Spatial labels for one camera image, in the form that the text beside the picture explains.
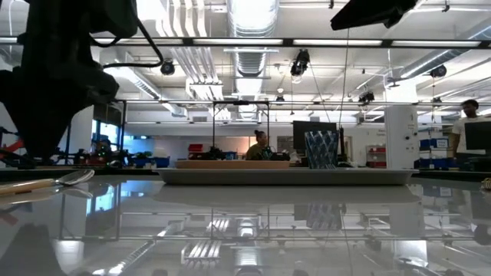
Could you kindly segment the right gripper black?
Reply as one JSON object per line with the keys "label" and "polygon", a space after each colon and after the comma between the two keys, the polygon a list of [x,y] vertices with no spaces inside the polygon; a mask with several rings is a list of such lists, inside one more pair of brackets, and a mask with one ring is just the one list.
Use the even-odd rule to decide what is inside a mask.
{"label": "right gripper black", "polygon": [[350,0],[332,19],[334,31],[374,25],[383,22],[385,28],[396,25],[419,0]]}

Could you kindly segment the wooden handled metal spoon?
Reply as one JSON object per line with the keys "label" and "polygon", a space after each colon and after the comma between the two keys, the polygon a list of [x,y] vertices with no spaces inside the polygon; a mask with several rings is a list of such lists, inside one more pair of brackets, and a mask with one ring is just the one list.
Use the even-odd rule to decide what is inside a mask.
{"label": "wooden handled metal spoon", "polygon": [[95,171],[92,169],[82,169],[58,179],[39,179],[2,185],[0,186],[0,196],[30,192],[35,189],[44,189],[55,186],[71,187],[91,179],[94,174]]}

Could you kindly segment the blue faceted glass cup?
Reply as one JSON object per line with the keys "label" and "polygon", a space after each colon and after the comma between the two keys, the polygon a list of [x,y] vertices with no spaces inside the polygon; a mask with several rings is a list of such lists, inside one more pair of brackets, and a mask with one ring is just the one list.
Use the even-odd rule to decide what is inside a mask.
{"label": "blue faceted glass cup", "polygon": [[338,166],[338,132],[312,130],[305,132],[305,147],[310,169],[336,169]]}

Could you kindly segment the round wooden plate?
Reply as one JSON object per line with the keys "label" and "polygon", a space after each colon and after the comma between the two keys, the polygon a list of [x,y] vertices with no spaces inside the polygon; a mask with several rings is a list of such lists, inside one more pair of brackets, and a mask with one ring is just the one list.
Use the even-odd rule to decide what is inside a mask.
{"label": "round wooden plate", "polygon": [[288,169],[289,161],[271,160],[178,160],[177,169]]}

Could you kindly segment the grey rectangular tray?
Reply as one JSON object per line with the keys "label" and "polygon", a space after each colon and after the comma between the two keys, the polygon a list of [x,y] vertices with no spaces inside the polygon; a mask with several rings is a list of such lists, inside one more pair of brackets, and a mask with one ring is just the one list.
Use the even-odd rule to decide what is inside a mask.
{"label": "grey rectangular tray", "polygon": [[169,185],[379,186],[405,185],[414,169],[157,169]]}

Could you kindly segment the blue storage bins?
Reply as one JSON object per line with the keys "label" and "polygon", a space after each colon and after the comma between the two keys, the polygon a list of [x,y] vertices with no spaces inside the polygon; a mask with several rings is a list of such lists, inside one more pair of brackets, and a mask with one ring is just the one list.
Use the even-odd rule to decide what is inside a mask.
{"label": "blue storage bins", "polygon": [[144,158],[133,158],[133,164],[136,168],[167,168],[170,164],[170,158],[145,156]]}

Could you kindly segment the black computer monitor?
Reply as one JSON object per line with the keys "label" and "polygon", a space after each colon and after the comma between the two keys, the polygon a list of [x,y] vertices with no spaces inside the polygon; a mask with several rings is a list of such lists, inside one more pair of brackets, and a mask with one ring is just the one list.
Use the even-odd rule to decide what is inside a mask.
{"label": "black computer monitor", "polygon": [[465,124],[466,148],[468,150],[491,150],[491,121]]}
{"label": "black computer monitor", "polygon": [[311,121],[293,121],[293,140],[294,149],[298,153],[305,153],[305,133],[315,130],[330,130],[336,131],[336,123],[323,123],[323,122],[311,122]]}

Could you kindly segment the shelf with red bins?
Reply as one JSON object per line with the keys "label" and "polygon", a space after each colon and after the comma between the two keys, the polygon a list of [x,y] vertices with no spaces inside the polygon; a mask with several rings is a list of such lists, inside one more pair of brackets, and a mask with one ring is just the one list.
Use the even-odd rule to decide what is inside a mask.
{"label": "shelf with red bins", "polygon": [[387,154],[385,145],[366,146],[366,166],[375,169],[387,167]]}

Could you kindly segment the standing person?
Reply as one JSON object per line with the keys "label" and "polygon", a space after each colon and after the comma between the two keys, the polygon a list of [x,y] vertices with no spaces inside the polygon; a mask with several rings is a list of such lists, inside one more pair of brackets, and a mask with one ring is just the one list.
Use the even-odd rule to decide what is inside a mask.
{"label": "standing person", "polygon": [[480,149],[467,149],[465,126],[467,123],[477,123],[483,120],[477,114],[479,104],[476,100],[465,100],[461,103],[465,117],[459,119],[453,124],[452,129],[452,150],[453,158],[457,162],[463,162],[472,156],[484,155],[485,152]]}

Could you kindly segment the shelf with blue bins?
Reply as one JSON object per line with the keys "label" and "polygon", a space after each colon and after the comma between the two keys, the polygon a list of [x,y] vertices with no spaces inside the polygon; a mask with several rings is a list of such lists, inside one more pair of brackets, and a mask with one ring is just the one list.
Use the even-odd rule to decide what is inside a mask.
{"label": "shelf with blue bins", "polygon": [[456,160],[449,139],[429,138],[420,140],[419,157],[414,161],[416,169],[449,170],[456,168]]}

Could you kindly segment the seated person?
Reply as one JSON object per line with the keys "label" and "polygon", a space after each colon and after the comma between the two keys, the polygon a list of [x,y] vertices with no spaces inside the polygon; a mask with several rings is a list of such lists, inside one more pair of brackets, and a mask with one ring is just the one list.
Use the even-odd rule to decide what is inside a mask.
{"label": "seated person", "polygon": [[261,160],[263,159],[263,153],[268,148],[268,137],[264,131],[255,130],[256,143],[249,147],[246,152],[246,160]]}

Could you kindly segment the black overhead frame bar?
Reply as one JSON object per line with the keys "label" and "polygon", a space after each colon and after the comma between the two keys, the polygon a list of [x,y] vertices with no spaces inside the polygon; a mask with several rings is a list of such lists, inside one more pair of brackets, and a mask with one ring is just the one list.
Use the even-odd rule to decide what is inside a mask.
{"label": "black overhead frame bar", "polygon": [[491,50],[491,40],[393,40],[342,38],[154,38],[159,47],[413,48]]}

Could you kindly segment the tall black metal frame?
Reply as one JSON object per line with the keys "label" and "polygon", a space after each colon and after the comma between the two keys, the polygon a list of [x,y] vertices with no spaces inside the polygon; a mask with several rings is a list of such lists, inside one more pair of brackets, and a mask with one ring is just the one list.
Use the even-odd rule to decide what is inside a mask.
{"label": "tall black metal frame", "polygon": [[127,105],[99,103],[94,106],[90,161],[96,166],[121,168],[127,157],[124,149]]}

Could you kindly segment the silver ceiling air duct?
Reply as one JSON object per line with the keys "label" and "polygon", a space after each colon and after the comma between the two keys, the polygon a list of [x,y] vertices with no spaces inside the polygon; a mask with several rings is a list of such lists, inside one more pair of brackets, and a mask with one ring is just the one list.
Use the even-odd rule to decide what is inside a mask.
{"label": "silver ceiling air duct", "polygon": [[[230,36],[267,38],[274,34],[279,0],[227,0]],[[266,53],[234,54],[237,72],[244,77],[258,77],[265,67]]]}

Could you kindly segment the black metal frame stand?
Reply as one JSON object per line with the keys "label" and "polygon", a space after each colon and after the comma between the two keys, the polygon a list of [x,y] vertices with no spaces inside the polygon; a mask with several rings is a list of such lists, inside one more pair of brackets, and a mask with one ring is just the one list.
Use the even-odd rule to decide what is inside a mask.
{"label": "black metal frame stand", "polygon": [[[218,112],[220,112],[221,110],[219,110],[218,112],[216,111],[216,106],[217,105],[222,105],[223,107],[226,107],[227,105],[235,105],[235,106],[245,106],[245,105],[251,105],[251,104],[261,104],[261,105],[265,105],[266,108],[267,108],[267,112],[266,112],[266,116],[267,116],[267,123],[266,123],[266,135],[268,137],[268,148],[270,147],[270,118],[269,118],[269,115],[270,115],[270,106],[271,104],[266,100],[266,101],[247,101],[247,100],[235,100],[235,101],[227,101],[227,100],[214,100],[212,102],[212,112],[213,112],[213,137],[212,137],[212,142],[213,142],[213,145],[210,147],[210,150],[213,151],[213,150],[221,150],[222,149],[222,146],[225,145],[226,146],[226,150],[224,151],[225,154],[228,153],[228,148],[229,148],[229,142],[227,143],[220,143],[219,145],[216,144],[216,114]],[[259,130],[259,125],[262,124],[262,122],[260,121],[260,116],[257,115],[257,121],[251,121],[251,120],[228,120],[228,121],[223,121],[221,122],[221,124],[223,126],[232,126],[232,127],[249,127],[249,128],[252,128],[252,126],[255,126],[255,128],[253,129],[254,131],[255,130]],[[236,149],[236,157],[239,158],[239,157],[244,157],[246,158],[246,152],[248,151],[249,147],[250,147],[250,143],[248,143],[248,147],[247,147],[247,150],[242,154],[240,155],[240,151],[239,149]]]}

